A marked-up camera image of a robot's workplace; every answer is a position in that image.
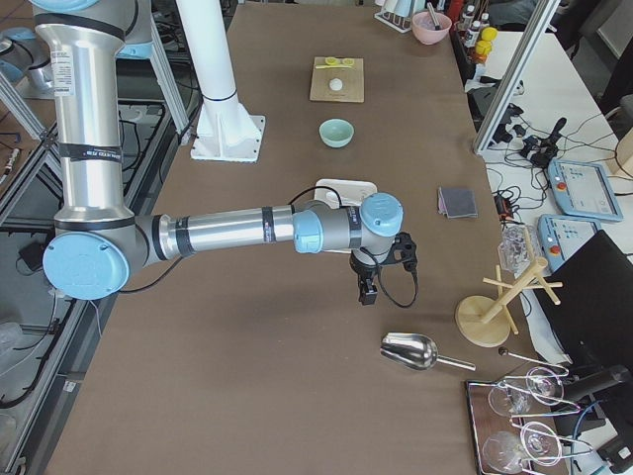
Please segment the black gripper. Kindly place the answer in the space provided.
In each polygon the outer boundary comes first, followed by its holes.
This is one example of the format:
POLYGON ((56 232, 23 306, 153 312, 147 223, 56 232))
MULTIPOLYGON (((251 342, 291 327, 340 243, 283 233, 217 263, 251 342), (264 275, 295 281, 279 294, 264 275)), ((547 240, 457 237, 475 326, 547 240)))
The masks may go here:
POLYGON ((375 303, 378 289, 375 278, 379 273, 378 258, 367 249, 353 249, 350 255, 350 267, 357 275, 359 302, 361 304, 375 303))

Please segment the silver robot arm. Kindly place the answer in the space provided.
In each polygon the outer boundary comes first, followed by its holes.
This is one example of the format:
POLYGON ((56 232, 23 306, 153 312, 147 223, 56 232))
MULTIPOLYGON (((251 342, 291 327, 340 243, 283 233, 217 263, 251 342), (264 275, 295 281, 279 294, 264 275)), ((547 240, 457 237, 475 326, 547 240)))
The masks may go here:
POLYGON ((299 253, 347 249, 359 299, 372 304, 382 269, 414 271, 404 210, 387 193, 357 206, 319 200, 172 218, 138 216, 123 192, 116 58, 150 47, 151 8, 142 1, 38 1, 36 29, 50 49, 63 205, 44 253, 48 281, 66 295, 98 300, 124 290, 138 270, 198 252, 291 242, 299 253))

